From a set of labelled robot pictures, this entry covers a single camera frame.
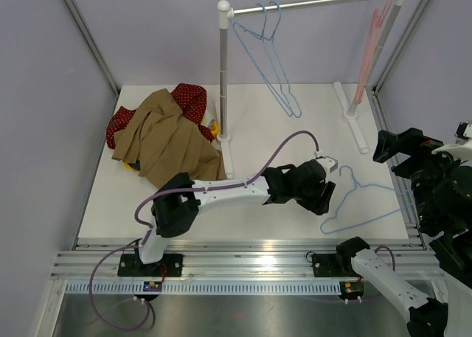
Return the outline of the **blue hanger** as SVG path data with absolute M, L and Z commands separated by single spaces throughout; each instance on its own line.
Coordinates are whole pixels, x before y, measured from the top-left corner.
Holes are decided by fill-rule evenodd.
M 285 70 L 284 63 L 277 50 L 277 33 L 282 21 L 282 9 L 277 1 L 271 1 L 271 4 L 277 8 L 278 19 L 274 25 L 274 28 L 269 36 L 266 36 L 266 24 L 268 20 L 268 7 L 261 4 L 265 14 L 265 20 L 263 28 L 261 29 L 261 42 L 265 50 L 266 56 L 269 59 L 271 68 L 277 79 L 279 91 L 275 89 L 275 86 L 268 81 L 268 78 L 262 74 L 263 81 L 268 86 L 269 91 L 273 94 L 276 101 L 280 104 L 283 111 L 289 116 L 299 119 L 302 116 L 302 109 L 296 95 L 291 90 L 291 83 L 289 81 L 287 72 Z
M 333 212 L 319 225 L 320 232 L 326 236 L 363 228 L 413 207 L 412 199 L 399 203 L 412 193 L 410 190 L 397 190 L 378 182 L 362 183 L 349 165 L 341 166 L 338 175 L 349 179 L 349 187 Z
M 263 76 L 262 74 L 264 74 L 267 78 L 268 76 L 264 73 L 263 69 L 261 68 L 261 66 L 259 65 L 259 63 L 256 61 L 256 58 L 253 56 L 253 54 L 250 52 L 249 48 L 247 47 L 247 45 L 245 44 L 242 36 L 241 36 L 241 33 L 244 32 L 248 35 L 250 35 L 253 39 L 259 41 L 262 45 L 262 42 L 260 40 L 261 38 L 261 29 L 259 32 L 256 32 L 252 29 L 249 29 L 248 27 L 244 26 L 243 24 L 241 24 L 240 22 L 236 21 L 236 20 L 233 20 L 232 21 L 232 30 L 235 34 L 235 36 L 237 37 L 238 41 L 240 42 L 240 45 L 243 47 L 245 53 L 247 54 L 247 56 L 249 57 L 250 61 L 252 62 L 253 66 L 255 67 L 255 69 L 257 70 L 257 73 L 259 74 L 259 76 L 261 77 L 262 81 L 263 81 Z M 278 86 L 278 82 L 275 86 L 275 89 L 277 91 L 279 91 L 279 86 Z

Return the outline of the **floral pastel skirt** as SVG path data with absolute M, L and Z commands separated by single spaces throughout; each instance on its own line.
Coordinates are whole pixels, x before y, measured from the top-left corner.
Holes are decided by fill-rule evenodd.
M 201 125 L 208 128 L 212 133 L 219 133 L 219 125 L 216 118 L 213 117 L 212 113 L 205 110 Z

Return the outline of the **red polka-dot skirt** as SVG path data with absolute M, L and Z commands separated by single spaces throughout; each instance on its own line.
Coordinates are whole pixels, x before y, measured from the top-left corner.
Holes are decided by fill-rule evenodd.
M 210 142 L 215 139 L 216 131 L 209 125 L 205 125 L 204 115 L 207 111 L 207 92 L 202 86 L 179 83 L 171 92 L 172 98 L 181 108 L 183 115 L 194 122 L 201 134 Z M 118 131 L 125 130 L 131 121 L 135 110 L 120 106 L 118 111 L 109 120 L 106 132 L 105 142 L 110 149 L 116 147 L 114 135 Z

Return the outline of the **tan skirt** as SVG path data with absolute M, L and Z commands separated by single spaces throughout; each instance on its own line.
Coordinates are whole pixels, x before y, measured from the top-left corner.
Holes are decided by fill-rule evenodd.
M 179 173 L 192 180 L 225 179 L 221 152 L 183 115 L 170 92 L 155 91 L 141 103 L 125 130 L 115 133 L 111 158 L 139 160 L 139 176 L 158 188 Z

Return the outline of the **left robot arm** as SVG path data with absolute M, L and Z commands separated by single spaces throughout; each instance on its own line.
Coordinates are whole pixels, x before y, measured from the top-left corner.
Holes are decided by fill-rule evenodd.
M 139 243 L 133 265 L 144 276 L 155 274 L 169 239 L 187 233 L 198 215 L 214 208 L 293 200 L 315 215 L 326 214 L 336 187 L 328 176 L 337 167 L 335 159 L 322 156 L 299 166 L 265 167 L 243 179 L 200 181 L 179 173 L 153 196 L 150 211 L 155 223 Z

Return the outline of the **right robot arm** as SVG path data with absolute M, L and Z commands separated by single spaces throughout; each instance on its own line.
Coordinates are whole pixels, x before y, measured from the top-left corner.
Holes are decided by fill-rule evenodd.
M 380 131 L 373 161 L 402 153 L 392 172 L 409 180 L 419 232 L 430 237 L 444 273 L 446 302 L 410 285 L 360 237 L 337 245 L 332 254 L 308 252 L 315 277 L 366 279 L 402 315 L 411 336 L 471 335 L 471 124 L 461 122 L 456 142 L 445 145 L 416 128 Z

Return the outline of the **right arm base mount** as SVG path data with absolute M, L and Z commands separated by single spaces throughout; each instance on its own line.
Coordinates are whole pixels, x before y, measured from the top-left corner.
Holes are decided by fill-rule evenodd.
M 319 254 L 309 251 L 305 259 L 317 278 L 353 278 L 360 279 L 361 275 L 354 272 L 348 257 L 340 254 Z

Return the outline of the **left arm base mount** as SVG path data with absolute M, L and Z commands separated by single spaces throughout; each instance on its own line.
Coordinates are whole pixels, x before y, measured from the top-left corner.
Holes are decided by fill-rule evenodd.
M 164 254 L 157 263 L 144 264 L 138 254 L 122 254 L 117 275 L 119 277 L 181 277 L 184 256 Z

